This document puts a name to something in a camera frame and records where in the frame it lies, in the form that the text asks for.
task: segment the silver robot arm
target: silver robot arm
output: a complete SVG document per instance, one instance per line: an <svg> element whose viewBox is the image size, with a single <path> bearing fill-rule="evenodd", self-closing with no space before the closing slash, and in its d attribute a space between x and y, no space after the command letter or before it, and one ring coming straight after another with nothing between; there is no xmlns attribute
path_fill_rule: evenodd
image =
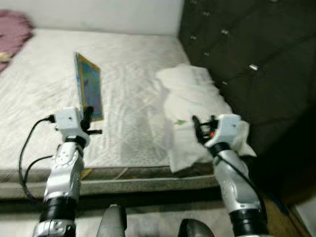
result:
<svg viewBox="0 0 316 237"><path fill-rule="evenodd" d="M56 130L63 136L63 144L52 158L51 174L44 194L44 210L33 237L76 236L75 210L79 200L80 174L83 171L83 149L89 142L93 108L87 107L81 120L77 108L58 111Z"/></svg>
<svg viewBox="0 0 316 237"><path fill-rule="evenodd" d="M198 142L214 157L214 174L220 185L235 236L268 236L263 200L249 179L246 164L231 149L238 132L240 116L212 116L206 123L200 123L196 116L192 119Z"/></svg>

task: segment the dark headboard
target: dark headboard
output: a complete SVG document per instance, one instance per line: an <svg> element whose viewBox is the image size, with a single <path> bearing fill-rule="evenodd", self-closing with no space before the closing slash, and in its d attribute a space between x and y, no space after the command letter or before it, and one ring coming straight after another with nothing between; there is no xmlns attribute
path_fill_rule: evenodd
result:
<svg viewBox="0 0 316 237"><path fill-rule="evenodd" d="M316 95L315 0L185 0L179 39L265 152Z"/></svg>

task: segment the pink blanket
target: pink blanket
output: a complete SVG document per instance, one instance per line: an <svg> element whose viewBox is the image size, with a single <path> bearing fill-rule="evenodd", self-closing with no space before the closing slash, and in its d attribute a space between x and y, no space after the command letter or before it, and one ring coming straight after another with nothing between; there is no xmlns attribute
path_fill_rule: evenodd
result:
<svg viewBox="0 0 316 237"><path fill-rule="evenodd" d="M24 14L0 10L0 54L15 55L31 36L32 26ZM8 63L0 61L0 72Z"/></svg>

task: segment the floor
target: floor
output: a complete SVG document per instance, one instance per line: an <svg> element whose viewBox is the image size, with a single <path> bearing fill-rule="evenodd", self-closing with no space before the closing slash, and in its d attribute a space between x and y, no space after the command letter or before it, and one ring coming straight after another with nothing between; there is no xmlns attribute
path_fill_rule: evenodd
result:
<svg viewBox="0 0 316 237"><path fill-rule="evenodd" d="M221 201L131 207L126 212L127 237L175 237L184 218L203 221L216 237L234 236ZM103 210L80 211L76 219L77 237L96 236L102 215ZM24 213L21 210L0 214L0 235L31 237L38 218L36 212Z"/></svg>

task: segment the black cable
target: black cable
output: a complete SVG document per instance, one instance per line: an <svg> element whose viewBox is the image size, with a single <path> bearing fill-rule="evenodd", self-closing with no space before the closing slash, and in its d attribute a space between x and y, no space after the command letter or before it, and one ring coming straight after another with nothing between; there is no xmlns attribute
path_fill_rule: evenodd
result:
<svg viewBox="0 0 316 237"><path fill-rule="evenodd" d="M222 160L223 162L225 162L226 164L228 164L253 189L255 194L258 196L263 217L264 217L265 221L268 222L268 215L267 215L267 209L266 209L265 202L262 199L261 195L259 194L259 191L256 188L256 186L254 185L254 183L249 178L247 178L239 169L237 169L232 163L230 163L229 161L224 159L221 155L218 154L217 157L220 160Z"/></svg>
<svg viewBox="0 0 316 237"><path fill-rule="evenodd" d="M23 192L25 193L25 195L29 198L29 200L30 200L31 202L33 202L35 205L40 206L40 207L42 206L42 203L40 203L40 202L38 202L38 201L36 200L36 198L31 194L31 192L29 191L29 189L28 189L27 186L26 186L26 181L25 181L25 179L24 179L24 177L23 177L22 159L23 159L24 150L25 150L25 148L26 148L26 146L27 146L27 144L28 144L28 142L29 142L29 139L30 139L30 137L31 137L31 135L32 135L32 133L33 133L33 131L34 131L34 129L36 128L36 126L37 126L39 123L41 123L41 122L43 122L43 121L55 122L54 115L50 115L50 116L47 117L47 118L40 119L40 120L38 120L38 121L34 124L34 126L32 127L32 129L31 129L31 131L30 131L30 133L29 133L29 136L27 137L27 139L26 139L26 141L25 141L25 143L24 143L24 145L23 145L23 148L22 148L21 153L20 153L20 158L19 158L19 180L20 180L20 184L21 184L21 186L22 186Z"/></svg>
<svg viewBox="0 0 316 237"><path fill-rule="evenodd" d="M51 158L51 157L53 157L53 155L38 158L38 159L36 159L35 161L33 161L33 162L29 165L29 167L26 169L25 174L24 174L24 183L25 183L25 185L26 185L26 183L28 182L28 176L29 176L29 172L30 172L32 166L33 166L35 163L37 163L38 161L42 160L42 159L47 159L47 158Z"/></svg>

